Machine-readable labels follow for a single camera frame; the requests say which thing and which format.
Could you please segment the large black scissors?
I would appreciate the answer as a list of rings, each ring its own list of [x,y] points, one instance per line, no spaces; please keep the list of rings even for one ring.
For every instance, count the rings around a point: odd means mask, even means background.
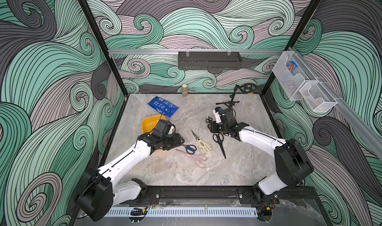
[[[224,147],[223,147],[223,141],[224,141],[224,135],[222,133],[216,133],[216,134],[213,134],[213,140],[218,143],[221,151],[222,151],[222,154],[224,156],[224,158],[226,159],[226,154],[225,154],[225,150],[224,150]]]

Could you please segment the yellow storage box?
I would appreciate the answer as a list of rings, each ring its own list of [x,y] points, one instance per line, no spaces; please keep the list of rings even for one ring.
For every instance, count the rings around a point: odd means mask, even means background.
[[[164,115],[158,114],[154,116],[147,117],[142,120],[141,122],[141,129],[143,133],[151,132],[155,126],[157,125],[158,121],[161,119],[166,119]]]

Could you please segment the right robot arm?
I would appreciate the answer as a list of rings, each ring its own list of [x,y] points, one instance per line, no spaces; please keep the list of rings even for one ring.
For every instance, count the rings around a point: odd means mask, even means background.
[[[254,129],[246,123],[216,122],[206,120],[213,134],[223,134],[244,143],[251,144],[268,153],[275,160],[276,172],[256,183],[254,197],[263,202],[265,198],[286,187],[301,183],[314,171],[307,153],[299,141],[285,140],[270,136]]]

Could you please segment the cream kitchen shears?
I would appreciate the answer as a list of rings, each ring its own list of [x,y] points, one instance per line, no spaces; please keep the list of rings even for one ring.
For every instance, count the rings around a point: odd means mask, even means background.
[[[209,152],[212,152],[211,144],[203,141],[199,136],[196,135],[194,131],[191,131],[191,132],[198,143],[200,154],[207,155]]]

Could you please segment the black mini tripod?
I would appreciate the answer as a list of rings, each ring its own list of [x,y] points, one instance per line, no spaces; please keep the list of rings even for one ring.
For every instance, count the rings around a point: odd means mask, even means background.
[[[230,100],[228,102],[217,102],[216,105],[223,104],[223,105],[225,105],[225,106],[227,106],[228,108],[231,109],[236,103],[240,102],[240,101],[235,101],[234,100],[237,92],[244,93],[244,94],[254,93],[254,89],[256,87],[257,86],[255,84],[252,84],[252,83],[246,83],[244,85],[236,84],[235,87],[234,87],[233,93],[229,96]]]

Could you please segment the small beige bottle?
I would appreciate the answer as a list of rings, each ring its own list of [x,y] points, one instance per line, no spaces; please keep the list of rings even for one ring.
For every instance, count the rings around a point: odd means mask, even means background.
[[[187,97],[188,96],[189,91],[188,91],[188,86],[186,84],[182,85],[181,94],[182,94],[182,97]]]

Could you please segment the blue handled scissors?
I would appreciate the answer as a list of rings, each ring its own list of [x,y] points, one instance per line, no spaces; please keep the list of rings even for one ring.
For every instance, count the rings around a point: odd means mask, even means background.
[[[182,146],[185,148],[187,154],[193,155],[197,152],[197,147],[195,145],[182,144]]]

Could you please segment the pink handled scissors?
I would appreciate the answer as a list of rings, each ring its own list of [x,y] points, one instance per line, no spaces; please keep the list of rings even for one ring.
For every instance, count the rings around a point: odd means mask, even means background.
[[[199,168],[206,168],[206,161],[208,160],[208,158],[204,155],[194,155],[194,154],[188,154],[188,153],[185,153],[181,150],[176,150],[178,153],[186,156],[188,159],[192,160],[195,165]]]

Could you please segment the black wall shelf basket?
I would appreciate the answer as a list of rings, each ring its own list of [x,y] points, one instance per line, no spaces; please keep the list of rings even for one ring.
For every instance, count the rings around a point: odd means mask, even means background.
[[[226,54],[223,52],[178,52],[178,68],[180,70],[239,70],[242,58],[239,52]]]

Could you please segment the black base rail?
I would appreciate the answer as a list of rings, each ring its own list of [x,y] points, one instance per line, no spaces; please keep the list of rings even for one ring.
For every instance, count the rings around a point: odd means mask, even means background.
[[[286,187],[269,196],[260,196],[253,186],[146,186],[134,199],[117,200],[117,193],[110,188],[105,190],[90,188],[78,198],[77,204],[85,209],[111,208],[112,205],[128,204],[131,206],[146,206],[160,201],[175,200],[238,200],[240,204],[253,207],[279,204],[280,200],[314,199],[319,201],[313,187]]]

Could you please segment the large clear wall bin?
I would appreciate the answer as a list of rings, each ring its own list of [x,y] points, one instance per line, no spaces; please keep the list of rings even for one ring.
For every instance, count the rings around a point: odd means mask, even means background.
[[[290,101],[302,100],[300,89],[307,76],[302,69],[302,61],[293,51],[285,51],[273,68],[273,74]]]

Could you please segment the small clear wall bin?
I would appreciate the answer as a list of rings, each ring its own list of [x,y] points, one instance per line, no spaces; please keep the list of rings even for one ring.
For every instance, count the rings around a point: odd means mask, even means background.
[[[335,98],[319,81],[306,81],[299,92],[315,113],[326,113],[337,105]]]

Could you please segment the aluminium wall rail back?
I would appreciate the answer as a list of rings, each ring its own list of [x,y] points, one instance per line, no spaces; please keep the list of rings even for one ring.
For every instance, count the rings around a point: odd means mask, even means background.
[[[223,52],[230,54],[232,52],[239,52],[241,55],[261,55],[261,56],[273,56],[281,55],[283,50],[248,50],[248,49],[236,49],[236,50],[219,50],[219,49],[108,49],[110,55],[177,55],[178,52]]]

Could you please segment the aluminium wall rail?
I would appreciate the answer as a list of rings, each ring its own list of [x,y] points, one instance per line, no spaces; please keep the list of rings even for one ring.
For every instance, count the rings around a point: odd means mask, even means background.
[[[371,127],[340,97],[339,92],[332,88],[329,81],[323,78],[317,71],[307,62],[307,60],[293,47],[288,48],[293,51],[302,62],[302,69],[311,80],[317,80],[323,86],[326,92],[336,100],[335,109],[344,117],[352,129],[361,137],[370,147],[372,152],[382,160],[382,138],[376,134]]]
[[[219,49],[108,49],[110,55],[177,55],[178,52],[223,52],[230,54],[232,52],[239,52],[241,55],[261,55],[261,56],[273,56],[281,55],[283,50],[248,50],[248,49],[236,49],[236,50],[219,50]]]

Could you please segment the aluminium wall rail right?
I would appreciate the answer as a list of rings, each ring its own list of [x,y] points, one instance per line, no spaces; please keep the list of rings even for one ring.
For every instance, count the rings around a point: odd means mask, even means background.
[[[344,117],[352,129],[361,137],[370,147],[372,152],[382,160],[382,138],[376,134],[371,127],[340,97],[339,92],[332,88],[329,81],[323,78],[317,71],[307,62],[307,60],[293,47],[288,48],[293,51],[302,62],[302,69],[311,80],[317,80],[323,86],[326,92],[336,100],[335,109]]]

